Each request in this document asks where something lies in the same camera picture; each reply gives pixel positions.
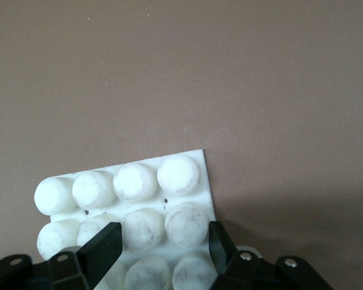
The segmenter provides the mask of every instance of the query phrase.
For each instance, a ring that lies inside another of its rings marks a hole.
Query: brown surface
[[[0,258],[42,179],[206,149],[217,218],[363,289],[363,1],[0,1]]]

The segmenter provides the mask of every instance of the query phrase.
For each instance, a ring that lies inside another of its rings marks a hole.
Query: rounded cylindrical cup
[[[50,177],[36,187],[34,201],[42,214],[65,213],[76,207],[71,190],[73,180],[64,177]]]
[[[125,277],[125,289],[168,290],[171,275],[171,269],[163,257],[147,256],[130,267]]]
[[[160,163],[157,180],[160,187],[169,194],[188,195],[200,182],[200,169],[198,164],[186,155],[171,155]]]
[[[207,290],[217,273],[210,256],[202,251],[194,251],[183,256],[172,274],[174,290]]]
[[[209,221],[206,210],[200,204],[185,202],[167,214],[165,233],[179,247],[196,247],[206,238]]]
[[[116,198],[112,174],[96,170],[82,172],[74,181],[73,198],[86,210],[110,205]]]
[[[119,199],[140,202],[151,198],[159,185],[156,172],[140,163],[123,165],[113,178],[114,191]]]
[[[122,241],[131,251],[156,246],[164,236],[164,219],[150,208],[132,211],[122,219]]]
[[[64,219],[46,224],[39,232],[36,247],[43,259],[48,260],[60,250],[77,245],[79,222]]]

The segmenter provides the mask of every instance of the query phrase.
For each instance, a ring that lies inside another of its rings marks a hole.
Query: egg tray
[[[189,194],[184,196],[175,196],[165,192],[159,186],[154,196],[146,201],[132,203],[116,198],[110,205],[107,205],[105,207],[83,209],[79,206],[76,206],[76,208],[74,210],[71,210],[70,212],[51,215],[51,222],[62,221],[65,219],[75,219],[78,222],[83,222],[85,219],[93,216],[98,216],[100,214],[112,214],[120,221],[122,221],[126,214],[143,208],[150,208],[152,210],[155,210],[156,212],[160,213],[165,219],[166,215],[169,213],[170,210],[172,210],[175,206],[183,204],[185,202],[194,202],[200,204],[206,210],[209,216],[209,220],[214,221],[214,207],[211,198],[209,179],[203,150],[182,152],[178,153],[177,155],[188,156],[192,158],[198,165],[200,171],[200,179],[198,185],[193,190],[193,192],[190,192]],[[161,162],[169,156],[171,155],[144,159],[140,161],[135,161],[133,163],[146,164],[150,168],[157,171]],[[114,176],[123,165],[124,164],[119,164],[91,170],[108,172]],[[70,178],[72,180],[75,180],[81,173],[82,172],[76,172],[54,177]],[[145,257],[149,254],[157,254],[164,257],[169,263],[169,266],[173,269],[176,266],[177,262],[184,255],[190,253],[193,250],[201,250],[208,253],[208,237],[206,236],[203,243],[199,246],[193,248],[181,248],[173,244],[165,234],[160,243],[158,243],[155,247],[145,251],[131,251],[126,249],[126,247],[123,247],[123,253],[120,256],[119,261],[121,261],[127,268],[129,268],[142,257]]]

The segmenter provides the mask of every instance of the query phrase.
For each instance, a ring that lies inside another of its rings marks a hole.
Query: screw head
[[[292,267],[292,268],[296,268],[297,267],[297,262],[294,261],[293,259],[286,259],[285,260],[285,264],[289,267]]]
[[[252,255],[250,255],[248,252],[242,252],[241,258],[245,261],[250,261],[252,259]]]

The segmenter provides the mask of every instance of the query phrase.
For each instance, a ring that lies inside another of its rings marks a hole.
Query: black mechanical part
[[[112,222],[78,252],[32,265],[28,255],[0,260],[0,290],[92,290],[122,252],[121,224]]]
[[[299,257],[280,257],[273,265],[238,251],[221,222],[210,223],[209,251],[218,273],[211,290],[333,290]]]

